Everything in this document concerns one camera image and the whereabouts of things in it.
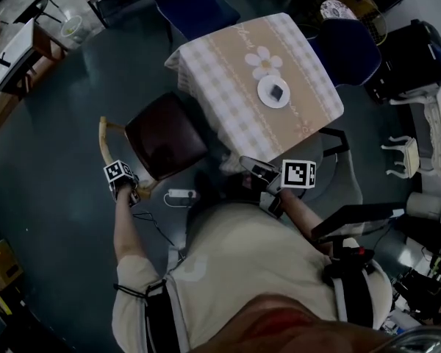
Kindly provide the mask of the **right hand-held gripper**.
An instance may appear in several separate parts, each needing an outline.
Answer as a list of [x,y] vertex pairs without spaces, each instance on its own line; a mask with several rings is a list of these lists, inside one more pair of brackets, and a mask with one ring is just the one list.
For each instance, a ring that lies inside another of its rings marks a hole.
[[240,164],[255,177],[267,183],[261,192],[259,207],[267,214],[280,218],[279,193],[285,188],[309,190],[315,186],[316,162],[283,160],[281,168],[248,156],[240,157]]

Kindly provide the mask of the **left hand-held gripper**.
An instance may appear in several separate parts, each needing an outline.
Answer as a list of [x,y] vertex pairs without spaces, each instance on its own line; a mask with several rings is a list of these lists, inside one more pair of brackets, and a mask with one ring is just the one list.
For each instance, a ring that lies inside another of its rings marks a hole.
[[116,160],[115,162],[104,167],[104,174],[107,178],[110,192],[115,201],[117,201],[119,190],[124,185],[130,185],[132,188],[132,193],[129,197],[129,206],[134,207],[140,202],[140,197],[137,193],[139,178],[132,172],[126,163],[122,162],[121,160]]

